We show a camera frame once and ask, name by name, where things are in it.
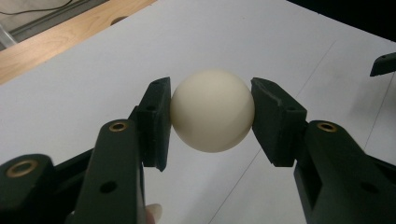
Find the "white table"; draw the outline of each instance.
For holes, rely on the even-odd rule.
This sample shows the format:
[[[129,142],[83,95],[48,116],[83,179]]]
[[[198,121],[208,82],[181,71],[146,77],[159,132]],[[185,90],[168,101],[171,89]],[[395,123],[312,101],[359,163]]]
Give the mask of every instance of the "white table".
[[[28,153],[70,159],[92,148],[100,127],[127,118],[150,81],[173,90],[207,68],[278,83],[308,120],[344,126],[361,147],[396,163],[396,79],[369,77],[396,51],[383,38],[287,1],[161,0],[0,87],[3,163]],[[252,133],[218,154],[171,134],[163,173],[146,169],[147,203],[164,224],[304,223],[291,168],[274,168]]]

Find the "sphere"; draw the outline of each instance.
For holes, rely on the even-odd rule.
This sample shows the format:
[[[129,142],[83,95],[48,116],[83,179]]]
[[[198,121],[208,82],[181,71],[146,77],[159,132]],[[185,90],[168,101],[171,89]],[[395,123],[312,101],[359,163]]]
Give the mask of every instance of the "sphere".
[[[171,100],[171,121],[190,147],[221,152],[240,143],[254,119],[248,86],[223,70],[206,70],[180,83]]]

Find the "black plastic part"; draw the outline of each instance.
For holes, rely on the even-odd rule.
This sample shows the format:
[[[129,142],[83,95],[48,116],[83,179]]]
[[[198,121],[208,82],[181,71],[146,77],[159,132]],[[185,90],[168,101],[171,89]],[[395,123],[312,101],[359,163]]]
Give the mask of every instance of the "black plastic part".
[[[1,165],[0,223],[40,223],[56,185],[48,156],[24,155]]]
[[[377,58],[373,64],[370,77],[376,77],[396,71],[396,53],[383,55]]]
[[[171,79],[164,77],[151,82],[139,106],[129,117],[137,121],[142,160],[146,167],[163,171],[169,148]]]
[[[369,156],[375,166],[382,172],[382,174],[392,183],[396,191],[396,166],[381,161],[377,158]]]
[[[55,166],[59,179],[58,188],[51,197],[46,215],[40,223],[64,224],[66,217],[75,210],[91,154],[92,149]]]
[[[255,117],[253,132],[274,166],[291,167],[298,146],[294,141],[306,124],[306,110],[275,82],[251,80]]]
[[[347,131],[312,121],[304,140],[314,168],[294,176],[307,223],[396,223],[395,188]]]
[[[102,127],[71,223],[146,223],[137,141],[132,120],[114,120]]]
[[[373,35],[396,41],[394,6],[390,0],[288,0]]]

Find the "cable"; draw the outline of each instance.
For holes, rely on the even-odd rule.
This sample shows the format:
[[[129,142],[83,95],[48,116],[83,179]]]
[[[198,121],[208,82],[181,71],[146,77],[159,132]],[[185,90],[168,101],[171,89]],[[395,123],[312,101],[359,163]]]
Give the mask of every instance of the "cable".
[[[59,9],[59,8],[65,7],[65,6],[69,5],[69,4],[72,3],[72,2],[73,2],[73,0],[69,0],[66,4],[63,4],[63,5],[60,6],[60,7],[43,8],[43,9],[33,9],[33,10],[26,10],[26,11],[20,11],[20,12],[2,12],[2,11],[0,11],[0,14],[12,16],[12,15],[20,15],[20,14],[28,13],[28,12],[52,11],[52,10],[55,10],[55,9]]]

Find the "finger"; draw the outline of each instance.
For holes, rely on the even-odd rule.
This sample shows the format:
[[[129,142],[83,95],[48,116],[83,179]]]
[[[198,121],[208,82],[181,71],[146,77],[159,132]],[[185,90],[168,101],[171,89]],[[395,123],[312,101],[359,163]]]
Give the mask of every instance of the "finger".
[[[149,212],[149,210],[146,210],[146,223],[155,224],[154,216]]]
[[[163,207],[158,203],[147,205],[146,211],[149,212],[150,215],[152,215],[154,219],[153,223],[158,223],[161,216],[163,215]]]

